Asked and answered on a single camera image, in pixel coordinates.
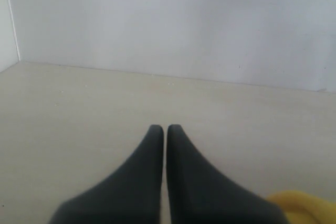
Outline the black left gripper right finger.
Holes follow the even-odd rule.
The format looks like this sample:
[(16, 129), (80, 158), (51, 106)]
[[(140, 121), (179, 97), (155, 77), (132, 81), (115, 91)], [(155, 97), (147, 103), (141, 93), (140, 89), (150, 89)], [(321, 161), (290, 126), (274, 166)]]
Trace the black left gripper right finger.
[(287, 223), (275, 204), (214, 167), (180, 125), (167, 130), (166, 179), (172, 223)]

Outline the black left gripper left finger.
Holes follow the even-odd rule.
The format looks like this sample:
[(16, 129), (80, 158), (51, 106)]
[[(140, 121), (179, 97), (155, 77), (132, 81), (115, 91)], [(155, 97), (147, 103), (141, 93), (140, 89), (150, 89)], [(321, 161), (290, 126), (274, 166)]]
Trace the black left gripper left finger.
[(64, 202), (50, 223), (160, 223), (164, 132), (151, 125), (110, 176)]

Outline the yellow sleeved forearm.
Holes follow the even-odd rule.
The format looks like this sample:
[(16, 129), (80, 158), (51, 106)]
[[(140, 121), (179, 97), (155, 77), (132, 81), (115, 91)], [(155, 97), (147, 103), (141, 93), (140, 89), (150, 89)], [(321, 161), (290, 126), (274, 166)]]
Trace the yellow sleeved forearm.
[(290, 223), (335, 224), (335, 202), (295, 190), (275, 193), (267, 200), (280, 207)]

